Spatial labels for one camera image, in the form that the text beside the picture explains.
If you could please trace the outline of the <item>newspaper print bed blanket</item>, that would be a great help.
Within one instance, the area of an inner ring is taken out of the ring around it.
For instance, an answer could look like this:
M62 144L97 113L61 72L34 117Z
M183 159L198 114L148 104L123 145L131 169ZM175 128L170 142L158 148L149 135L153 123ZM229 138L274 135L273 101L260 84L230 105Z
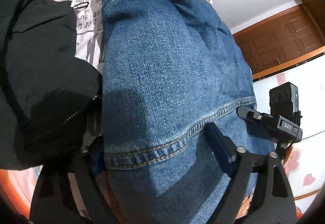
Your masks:
M81 23L78 21L78 18L79 17L82 17L83 15L87 15L88 14L88 7L90 6L90 3L88 2L83 2L83 3L72 3L70 2L72 8L74 9L74 11L76 12L76 19L77 19L77 24L76 24L76 33L79 29L79 27L81 26ZM99 20L99 23L100 25L103 26L103 20L102 20L102 9L100 10L100 12L97 14L97 19ZM104 50L103 50L103 56L105 57L105 40L104 40L104 32L103 32L103 37L102 37L102 40L104 42ZM87 110L87 119L88 117L90 116L90 113L91 111L94 109L94 103L96 100L99 100L102 102L102 97L103 97L103 72L104 72L104 67L103 67L103 70L102 72L99 72L100 74L100 90L99 92L97 93L97 95L94 96L94 98L92 99L92 101L90 102L89 106L88 106L88 110ZM61 158L56 158L56 159L52 159L52 160L49 160L47 162L45 162L44 164L48 164L48 163L53 163L55 161L58 161L60 159L64 159L65 157L68 157L74 153L77 153L78 151L76 152L73 152L73 153L70 153L70 154L66 154L64 155L63 157Z

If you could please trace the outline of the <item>black garment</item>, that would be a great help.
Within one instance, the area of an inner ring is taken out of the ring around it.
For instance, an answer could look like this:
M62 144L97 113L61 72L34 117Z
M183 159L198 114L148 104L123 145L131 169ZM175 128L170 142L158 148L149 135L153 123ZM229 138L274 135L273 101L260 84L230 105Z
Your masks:
M1 168L80 149L100 74L76 52L70 2L1 0Z

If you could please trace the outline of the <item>brown wooden door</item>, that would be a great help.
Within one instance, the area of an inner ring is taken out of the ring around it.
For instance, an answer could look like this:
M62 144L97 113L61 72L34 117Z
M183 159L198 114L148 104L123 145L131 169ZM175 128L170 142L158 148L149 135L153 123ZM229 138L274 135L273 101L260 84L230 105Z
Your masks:
M324 53L324 0L301 2L234 34L254 80Z

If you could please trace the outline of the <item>blue denim jacket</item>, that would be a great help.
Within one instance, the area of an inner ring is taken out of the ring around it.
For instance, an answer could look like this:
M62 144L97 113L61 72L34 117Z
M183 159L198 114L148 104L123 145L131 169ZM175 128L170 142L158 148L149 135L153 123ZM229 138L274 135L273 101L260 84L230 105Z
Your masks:
M251 69L206 0L102 0L104 158L128 223L206 223L229 179L207 123L256 154L274 149Z

